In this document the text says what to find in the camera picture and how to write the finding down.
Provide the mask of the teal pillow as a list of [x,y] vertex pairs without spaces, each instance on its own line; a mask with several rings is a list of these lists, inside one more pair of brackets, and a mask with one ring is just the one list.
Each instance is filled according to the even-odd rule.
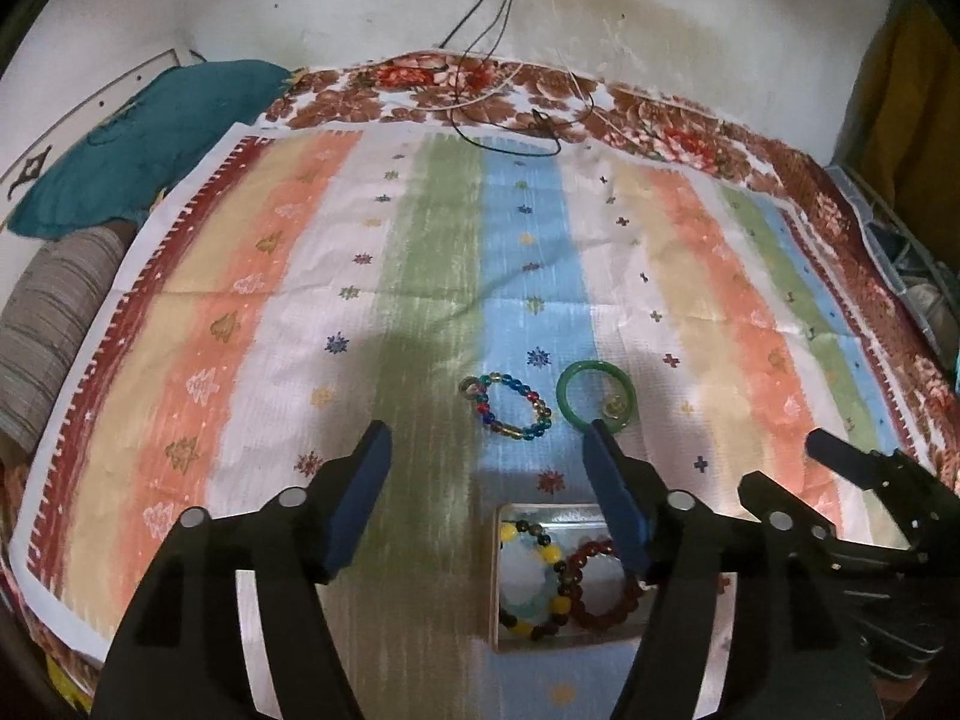
[[290,86],[263,60],[170,68],[67,149],[32,184],[8,229],[55,241],[111,221],[140,224],[236,124],[249,125]]

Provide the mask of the brown floral bed sheet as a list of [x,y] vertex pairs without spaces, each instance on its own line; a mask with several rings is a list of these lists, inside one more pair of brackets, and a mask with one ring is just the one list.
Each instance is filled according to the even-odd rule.
[[882,275],[853,205],[811,156],[680,96],[567,68],[450,50],[420,50],[348,68],[303,68],[260,120],[281,128],[433,121],[504,128],[563,145],[602,142],[786,202],[817,236],[839,288],[882,349],[896,435],[949,488],[957,486],[953,383]]

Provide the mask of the mustard hanging garment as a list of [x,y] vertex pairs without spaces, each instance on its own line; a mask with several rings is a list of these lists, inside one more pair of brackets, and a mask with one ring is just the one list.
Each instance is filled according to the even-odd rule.
[[867,76],[857,171],[924,245],[958,257],[958,47],[926,0],[896,0]]

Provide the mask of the green jade bangle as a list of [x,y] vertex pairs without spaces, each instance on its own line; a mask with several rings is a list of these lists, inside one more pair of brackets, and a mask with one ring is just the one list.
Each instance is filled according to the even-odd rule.
[[635,416],[638,395],[633,380],[619,366],[600,359],[570,364],[556,382],[556,403],[563,418],[579,433],[600,419],[611,433],[625,429]]

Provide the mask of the striped colourful cloth mat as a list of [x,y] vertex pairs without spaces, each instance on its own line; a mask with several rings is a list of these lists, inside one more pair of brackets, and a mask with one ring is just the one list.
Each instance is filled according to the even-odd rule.
[[786,202],[602,145],[544,156],[429,125],[236,132],[151,215],[37,450],[13,570],[60,644],[103,660],[187,507],[255,511],[371,421],[394,460],[322,595],[371,718],[602,718],[633,640],[488,642],[493,516],[586,504],[556,403],[623,369],[623,448],[716,511],[765,472],[844,536],[895,546],[874,496],[802,450],[892,450],[890,367]]

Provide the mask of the grey striped bolster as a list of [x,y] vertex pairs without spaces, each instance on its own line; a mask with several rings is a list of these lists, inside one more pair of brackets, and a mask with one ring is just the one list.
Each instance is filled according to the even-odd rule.
[[2,465],[36,452],[76,353],[137,234],[130,221],[44,244],[2,310]]

